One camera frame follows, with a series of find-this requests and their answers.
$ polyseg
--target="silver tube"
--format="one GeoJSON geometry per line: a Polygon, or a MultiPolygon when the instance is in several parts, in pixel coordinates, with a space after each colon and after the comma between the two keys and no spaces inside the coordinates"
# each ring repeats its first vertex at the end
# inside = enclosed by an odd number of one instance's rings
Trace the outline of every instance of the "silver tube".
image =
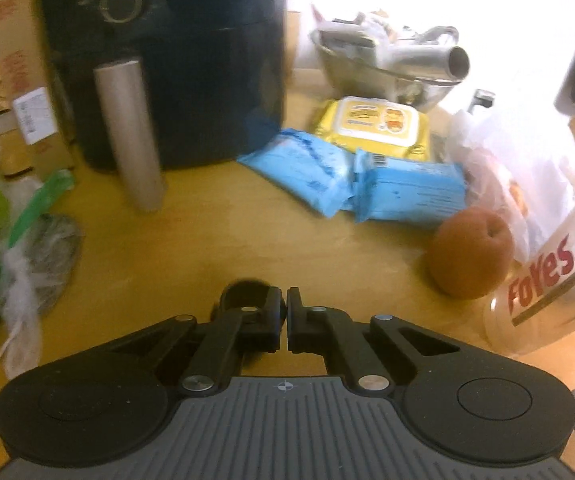
{"type": "Polygon", "coordinates": [[[401,76],[462,81],[470,72],[470,58],[460,46],[394,44],[388,54],[387,70],[401,76]]]}
{"type": "Polygon", "coordinates": [[[140,210],[162,205],[165,184],[154,139],[139,59],[123,59],[94,69],[96,90],[118,170],[140,210]]]}

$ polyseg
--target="barcode label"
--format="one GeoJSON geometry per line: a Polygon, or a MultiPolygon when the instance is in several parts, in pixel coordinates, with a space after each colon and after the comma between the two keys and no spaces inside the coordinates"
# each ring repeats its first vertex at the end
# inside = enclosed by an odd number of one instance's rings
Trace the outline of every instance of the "barcode label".
{"type": "Polygon", "coordinates": [[[384,155],[372,155],[372,166],[375,168],[385,168],[387,159],[384,155]]]}
{"type": "Polygon", "coordinates": [[[35,144],[56,133],[52,104],[44,87],[19,97],[13,102],[13,106],[27,144],[35,144]]]}

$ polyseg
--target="yellow tabletop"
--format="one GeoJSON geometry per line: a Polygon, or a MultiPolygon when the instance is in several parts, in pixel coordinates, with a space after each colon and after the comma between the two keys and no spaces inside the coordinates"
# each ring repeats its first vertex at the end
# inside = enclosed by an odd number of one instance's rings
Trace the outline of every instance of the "yellow tabletop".
{"type": "MultiPolygon", "coordinates": [[[[299,72],[295,80],[286,125],[304,128],[329,89],[315,73],[299,72]]],[[[426,276],[427,232],[394,222],[354,224],[345,212],[322,218],[235,162],[166,173],[162,210],[140,214],[117,176],[91,171],[80,157],[77,163],[77,187],[55,209],[76,218],[85,239],[69,286],[43,320],[42,362],[176,314],[206,321],[222,288],[249,277],[284,292],[299,286],[305,304],[341,308],[355,320],[394,314],[488,348],[485,300],[450,300],[426,276]]],[[[0,329],[0,344],[4,337],[0,329]]],[[[574,388],[575,333],[523,361],[574,388]]],[[[312,375],[325,368],[317,356],[282,350],[246,373],[312,375]]],[[[0,366],[0,388],[5,382],[0,366]]],[[[563,457],[575,468],[574,443],[563,457]]],[[[6,459],[0,443],[0,466],[6,459]]]]}

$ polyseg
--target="yellow package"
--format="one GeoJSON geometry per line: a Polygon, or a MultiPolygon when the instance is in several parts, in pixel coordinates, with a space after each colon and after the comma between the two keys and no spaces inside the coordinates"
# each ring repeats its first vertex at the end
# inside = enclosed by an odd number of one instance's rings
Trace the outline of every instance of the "yellow package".
{"type": "Polygon", "coordinates": [[[331,101],[314,134],[350,152],[358,148],[427,162],[429,118],[411,106],[384,99],[345,97],[331,101]]]}

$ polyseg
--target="ribbed surface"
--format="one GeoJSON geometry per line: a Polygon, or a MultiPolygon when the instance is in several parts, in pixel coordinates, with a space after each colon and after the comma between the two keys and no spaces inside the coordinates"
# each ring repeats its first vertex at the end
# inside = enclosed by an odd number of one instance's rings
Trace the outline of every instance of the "ribbed surface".
{"type": "Polygon", "coordinates": [[[446,458],[405,428],[392,405],[338,378],[235,378],[222,394],[186,400],[170,425],[132,455],[84,469],[24,460],[0,480],[567,480],[548,459],[482,468],[446,458]]]}

